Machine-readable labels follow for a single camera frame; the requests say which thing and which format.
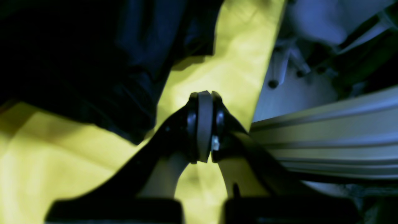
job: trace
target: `yellow fabric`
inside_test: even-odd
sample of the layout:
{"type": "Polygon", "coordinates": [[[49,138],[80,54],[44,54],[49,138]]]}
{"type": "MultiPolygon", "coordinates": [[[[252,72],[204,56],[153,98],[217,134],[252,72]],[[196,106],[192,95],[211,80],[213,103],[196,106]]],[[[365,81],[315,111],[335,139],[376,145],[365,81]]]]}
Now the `yellow fabric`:
{"type": "MultiPolygon", "coordinates": [[[[226,0],[217,24],[216,54],[175,66],[158,105],[157,127],[191,92],[215,90],[250,127],[275,42],[284,0],[226,0]]],[[[19,103],[0,114],[0,224],[39,224],[57,198],[94,189],[146,142],[19,103]]],[[[188,224],[217,223],[225,186],[216,164],[189,165],[176,198],[188,224]]]]}

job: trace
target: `dark blue fabric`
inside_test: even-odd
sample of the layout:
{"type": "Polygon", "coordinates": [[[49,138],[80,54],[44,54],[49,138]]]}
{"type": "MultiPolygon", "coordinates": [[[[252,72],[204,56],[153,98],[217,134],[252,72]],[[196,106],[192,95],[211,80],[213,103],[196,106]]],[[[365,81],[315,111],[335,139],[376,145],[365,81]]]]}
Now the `dark blue fabric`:
{"type": "Polygon", "coordinates": [[[0,9],[0,104],[20,98],[138,144],[172,65],[213,54],[222,0],[21,4],[0,9]]]}

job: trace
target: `gray rubber ring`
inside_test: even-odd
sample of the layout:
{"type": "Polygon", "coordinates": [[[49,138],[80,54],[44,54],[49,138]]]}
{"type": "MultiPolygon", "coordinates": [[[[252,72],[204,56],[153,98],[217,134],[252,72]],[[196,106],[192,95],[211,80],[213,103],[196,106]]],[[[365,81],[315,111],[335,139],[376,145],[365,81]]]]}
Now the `gray rubber ring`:
{"type": "Polygon", "coordinates": [[[213,126],[213,98],[208,91],[198,93],[197,148],[199,161],[207,163],[210,155],[211,129],[213,126]]]}

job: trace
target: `wrinkled fabric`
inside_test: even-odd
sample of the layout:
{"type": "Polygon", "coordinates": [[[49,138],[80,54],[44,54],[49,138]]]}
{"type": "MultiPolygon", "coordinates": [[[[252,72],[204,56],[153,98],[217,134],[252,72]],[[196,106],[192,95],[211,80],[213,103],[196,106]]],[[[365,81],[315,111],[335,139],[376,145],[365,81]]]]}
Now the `wrinkled fabric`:
{"type": "Polygon", "coordinates": [[[2,3],[0,104],[11,98],[140,143],[172,65],[213,54],[221,0],[2,3]]]}

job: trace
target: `yellow cloth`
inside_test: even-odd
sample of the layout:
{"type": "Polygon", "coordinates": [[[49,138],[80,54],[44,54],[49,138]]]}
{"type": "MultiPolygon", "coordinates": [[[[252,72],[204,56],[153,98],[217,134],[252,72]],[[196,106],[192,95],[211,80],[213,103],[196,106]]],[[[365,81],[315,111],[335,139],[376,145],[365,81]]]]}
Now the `yellow cloth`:
{"type": "MultiPolygon", "coordinates": [[[[157,127],[191,92],[215,90],[249,128],[276,39],[284,0],[226,0],[216,54],[174,67],[158,105],[157,127]]],[[[146,141],[19,103],[0,114],[0,224],[39,224],[57,198],[71,198],[110,178],[146,141]]],[[[225,186],[217,164],[189,165],[176,192],[188,224],[217,223],[225,186]]]]}

